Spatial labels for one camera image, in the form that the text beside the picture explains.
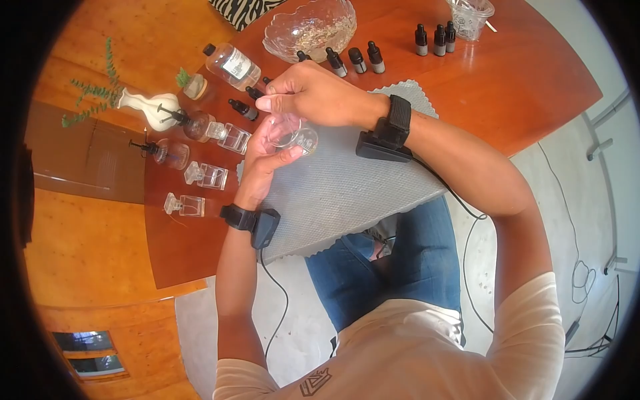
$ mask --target plastic cup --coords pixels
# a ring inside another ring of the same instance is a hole
[[[451,7],[451,20],[456,28],[456,36],[475,42],[480,39],[487,18],[495,13],[495,7],[488,0],[446,0]]]

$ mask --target green plant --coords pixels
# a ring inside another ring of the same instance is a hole
[[[187,74],[184,68],[180,67],[180,72],[175,76],[175,82],[178,84],[178,87],[183,88],[191,79],[191,75]]]
[[[82,91],[82,94],[76,100],[76,107],[80,105],[84,96],[91,95],[94,97],[98,97],[100,99],[104,99],[105,102],[100,101],[98,106],[91,106],[91,108],[84,110],[80,114],[74,115],[70,120],[67,119],[66,115],[62,116],[62,126],[69,127],[76,122],[84,121],[86,118],[91,116],[92,114],[97,114],[100,111],[107,110],[107,106],[111,108],[116,108],[116,102],[122,93],[122,86],[118,82],[119,75],[116,74],[116,68],[113,66],[113,53],[111,52],[111,37],[107,37],[105,43],[105,55],[106,55],[106,70],[107,75],[109,76],[109,84],[110,88],[106,88],[104,86],[96,86],[91,84],[85,84],[84,82],[80,82],[77,79],[71,79],[70,82],[76,88]]]

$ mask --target jeans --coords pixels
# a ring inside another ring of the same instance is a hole
[[[336,332],[388,299],[460,311],[460,265],[444,196],[398,216],[386,273],[369,262],[373,248],[371,236],[350,234],[305,259]]]

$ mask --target window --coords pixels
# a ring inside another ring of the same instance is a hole
[[[118,356],[109,355],[97,358],[70,359],[69,363],[76,370],[78,376],[101,376],[123,372]]]
[[[106,331],[76,333],[53,332],[53,337],[64,351],[104,350],[113,347]]]
[[[107,331],[52,332],[53,339],[67,359],[70,372],[80,380],[126,378],[125,371]]]

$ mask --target fingernail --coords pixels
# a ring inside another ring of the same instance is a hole
[[[260,97],[255,101],[255,106],[261,110],[266,111],[268,113],[271,112],[271,99],[268,97]]]
[[[303,149],[300,146],[295,146],[289,149],[289,154],[291,155],[291,157],[293,158],[298,158],[299,156],[302,156],[303,153]]]

